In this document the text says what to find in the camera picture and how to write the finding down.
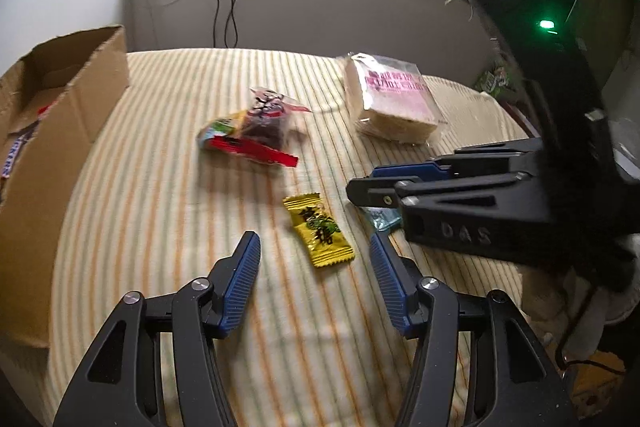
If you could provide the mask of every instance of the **pink label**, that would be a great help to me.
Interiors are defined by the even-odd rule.
[[[426,86],[422,79],[417,80],[412,74],[401,73],[400,71],[377,71],[367,70],[365,80],[368,86],[378,91],[407,92],[424,91]]]

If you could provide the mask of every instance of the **blue rubber fingertip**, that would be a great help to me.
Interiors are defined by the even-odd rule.
[[[407,295],[402,289],[377,235],[373,235],[371,238],[370,257],[373,271],[378,279],[378,286],[380,286],[380,293],[385,301],[386,313],[394,328],[400,331],[402,336],[407,336],[412,329],[407,312]]]
[[[225,336],[240,324],[244,307],[249,299],[249,293],[251,293],[255,277],[258,275],[259,264],[260,237],[254,234],[254,237],[246,246],[238,268],[224,294],[222,320],[219,327]]]

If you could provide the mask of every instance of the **striped tablecloth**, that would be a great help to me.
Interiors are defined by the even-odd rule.
[[[244,230],[262,240],[262,261],[242,326],[217,343],[218,363],[240,426],[391,426],[415,349],[392,328],[368,255],[370,229],[346,200],[350,178],[377,165],[418,162],[459,146],[526,137],[490,97],[428,77],[450,125],[433,148],[357,134],[333,58],[253,50],[170,50],[129,55],[130,87],[102,131],[66,212],[53,281],[48,359],[15,360],[21,393],[52,421],[76,366],[121,296],[171,293],[206,275]],[[296,169],[205,154],[196,134],[266,86],[308,105],[294,117]],[[313,268],[282,198],[319,191],[356,251],[349,264]],[[507,291],[513,266],[408,244],[401,255],[453,289]],[[170,340],[163,346],[170,425],[180,425]],[[462,423],[468,339],[462,338],[452,425]]]

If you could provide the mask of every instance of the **red candy wrapper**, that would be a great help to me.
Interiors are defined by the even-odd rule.
[[[295,167],[298,158],[284,152],[290,118],[294,112],[309,112],[309,109],[265,87],[255,87],[252,93],[254,102],[249,110],[211,121],[200,131],[200,148],[240,154],[260,163]]]

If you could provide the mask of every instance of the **cardboard box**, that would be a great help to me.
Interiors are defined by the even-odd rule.
[[[0,78],[0,166],[40,118],[0,188],[0,330],[16,341],[49,346],[51,281],[66,206],[128,84],[120,26],[44,42]]]

